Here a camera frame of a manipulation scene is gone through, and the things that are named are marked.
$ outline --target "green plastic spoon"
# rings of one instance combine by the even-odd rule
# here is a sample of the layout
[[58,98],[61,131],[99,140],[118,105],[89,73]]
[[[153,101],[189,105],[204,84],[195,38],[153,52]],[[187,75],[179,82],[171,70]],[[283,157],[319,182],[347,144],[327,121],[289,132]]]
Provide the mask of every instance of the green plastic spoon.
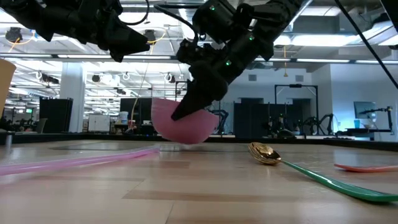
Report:
[[261,144],[258,142],[250,143],[249,145],[250,154],[259,162],[267,165],[274,165],[280,162],[288,165],[289,167],[313,178],[317,182],[336,190],[340,193],[349,195],[354,198],[358,198],[361,200],[366,200],[370,202],[397,202],[398,195],[387,194],[382,192],[377,192],[374,190],[365,189],[362,187],[357,187],[355,185],[346,184],[340,182],[338,180],[325,177],[319,173],[314,171],[304,169],[303,167],[297,166],[290,162],[283,161],[280,155],[273,150],[273,148],[266,146],[265,144]]

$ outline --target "pink bowl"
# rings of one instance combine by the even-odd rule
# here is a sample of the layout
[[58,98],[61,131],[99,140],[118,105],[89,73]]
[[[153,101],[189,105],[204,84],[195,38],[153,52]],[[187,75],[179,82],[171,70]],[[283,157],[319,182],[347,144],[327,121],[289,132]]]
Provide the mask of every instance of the pink bowl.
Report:
[[182,144],[204,142],[218,125],[218,116],[205,110],[196,111],[178,121],[171,115],[179,102],[154,98],[152,100],[152,123],[164,139]]

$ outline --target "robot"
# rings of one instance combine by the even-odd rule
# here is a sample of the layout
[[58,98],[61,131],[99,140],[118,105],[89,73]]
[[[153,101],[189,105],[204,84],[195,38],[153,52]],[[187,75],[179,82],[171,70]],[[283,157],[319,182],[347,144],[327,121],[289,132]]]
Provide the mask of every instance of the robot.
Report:
[[[45,40],[61,34],[96,44],[108,50],[121,62],[125,55],[149,50],[147,38],[119,19],[123,8],[119,0],[0,0],[0,7],[28,29],[36,30]],[[274,54],[274,41],[299,11],[303,0],[270,0],[266,4],[240,4],[235,9],[227,0],[209,0],[198,7],[193,24],[159,5],[154,7],[190,26],[195,33],[191,41],[184,39],[177,58],[187,63],[193,80],[187,94],[174,111],[173,120],[190,115],[213,101],[220,101],[228,86],[258,56],[269,60]],[[198,46],[202,35],[222,44],[221,50],[210,44]]]

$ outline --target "white pillar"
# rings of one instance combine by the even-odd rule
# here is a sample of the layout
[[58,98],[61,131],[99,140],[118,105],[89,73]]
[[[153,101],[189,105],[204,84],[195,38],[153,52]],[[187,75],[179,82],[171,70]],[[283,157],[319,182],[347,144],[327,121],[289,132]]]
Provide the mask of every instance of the white pillar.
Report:
[[62,63],[60,99],[73,99],[72,116],[69,131],[83,131],[83,115],[85,111],[86,72],[82,63]]
[[398,60],[398,50],[391,50],[391,59]]

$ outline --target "wooden table surface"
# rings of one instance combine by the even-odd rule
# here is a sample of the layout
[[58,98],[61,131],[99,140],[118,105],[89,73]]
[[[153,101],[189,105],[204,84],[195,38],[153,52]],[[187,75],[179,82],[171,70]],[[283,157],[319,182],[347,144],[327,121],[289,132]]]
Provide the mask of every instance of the wooden table surface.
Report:
[[[115,141],[0,147],[0,164],[117,154],[53,150]],[[131,149],[156,142],[118,142]],[[366,203],[283,165],[263,166],[247,144],[158,143],[158,154],[128,161],[0,177],[2,224],[397,223],[398,203]],[[398,194],[398,172],[357,174],[351,166],[398,164],[398,153],[335,146],[270,145],[286,161],[343,182]]]

